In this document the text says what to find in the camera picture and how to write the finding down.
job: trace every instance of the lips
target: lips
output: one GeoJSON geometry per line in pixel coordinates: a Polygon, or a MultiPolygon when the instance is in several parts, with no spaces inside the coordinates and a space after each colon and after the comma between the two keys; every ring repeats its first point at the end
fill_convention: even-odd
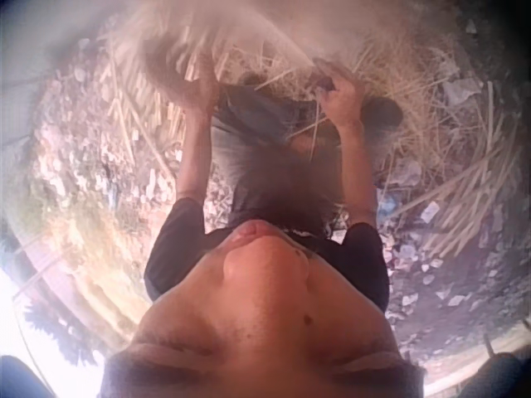
{"type": "Polygon", "coordinates": [[[221,244],[228,249],[235,249],[250,244],[253,240],[262,236],[279,236],[285,239],[284,234],[278,228],[267,221],[250,220],[240,224],[221,244]]]}

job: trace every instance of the tree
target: tree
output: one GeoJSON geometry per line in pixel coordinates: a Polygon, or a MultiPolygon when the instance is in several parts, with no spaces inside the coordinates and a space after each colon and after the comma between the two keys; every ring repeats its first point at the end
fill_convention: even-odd
{"type": "Polygon", "coordinates": [[[96,364],[90,336],[59,318],[52,308],[44,303],[32,303],[26,308],[24,318],[35,330],[52,337],[63,357],[72,365],[96,364]]]}

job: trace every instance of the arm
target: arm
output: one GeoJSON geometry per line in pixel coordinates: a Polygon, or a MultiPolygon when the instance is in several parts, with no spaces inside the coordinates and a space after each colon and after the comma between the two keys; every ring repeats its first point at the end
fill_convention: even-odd
{"type": "Polygon", "coordinates": [[[378,202],[373,170],[360,120],[363,87],[350,71],[323,60],[317,67],[334,83],[335,90],[317,89],[317,100],[341,138],[341,182],[348,226],[366,222],[376,228],[378,202]]]}
{"type": "Polygon", "coordinates": [[[212,56],[205,53],[197,56],[197,80],[183,79],[175,71],[175,65],[180,57],[187,54],[185,51],[177,51],[175,55],[171,55],[174,42],[166,36],[154,46],[154,51],[146,51],[145,70],[148,78],[185,113],[186,134],[178,176],[177,200],[189,197],[202,205],[207,195],[212,163],[210,127],[219,96],[219,84],[212,56]]]}

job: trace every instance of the hand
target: hand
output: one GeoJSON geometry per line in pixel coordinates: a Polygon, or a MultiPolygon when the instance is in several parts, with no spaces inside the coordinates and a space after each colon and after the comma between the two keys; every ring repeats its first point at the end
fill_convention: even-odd
{"type": "Polygon", "coordinates": [[[187,81],[176,70],[179,59],[189,57],[187,46],[180,46],[171,55],[174,42],[172,37],[164,36],[146,48],[146,75],[172,102],[183,108],[185,114],[211,118],[219,98],[212,54],[201,52],[197,55],[197,79],[187,81]]]}
{"type": "Polygon", "coordinates": [[[339,133],[359,124],[365,94],[361,82],[344,66],[320,58],[316,58],[314,63],[334,83],[335,90],[326,91],[318,87],[315,93],[323,111],[339,133]]]}

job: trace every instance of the rubble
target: rubble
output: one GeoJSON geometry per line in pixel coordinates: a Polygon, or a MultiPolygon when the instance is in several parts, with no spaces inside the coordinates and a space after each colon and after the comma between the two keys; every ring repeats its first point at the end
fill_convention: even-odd
{"type": "Polygon", "coordinates": [[[430,266],[433,268],[440,268],[443,263],[443,260],[440,259],[433,259],[430,263],[430,266]]]}
{"type": "Polygon", "coordinates": [[[454,296],[448,302],[448,307],[457,307],[465,299],[466,299],[466,296],[460,296],[460,295],[454,296]]]}
{"type": "Polygon", "coordinates": [[[402,306],[406,307],[416,303],[418,300],[418,293],[410,294],[409,296],[402,297],[402,306]]]}
{"type": "Polygon", "coordinates": [[[435,275],[426,275],[422,279],[422,283],[427,286],[428,284],[431,284],[431,282],[433,282],[434,280],[435,280],[435,275]]]}

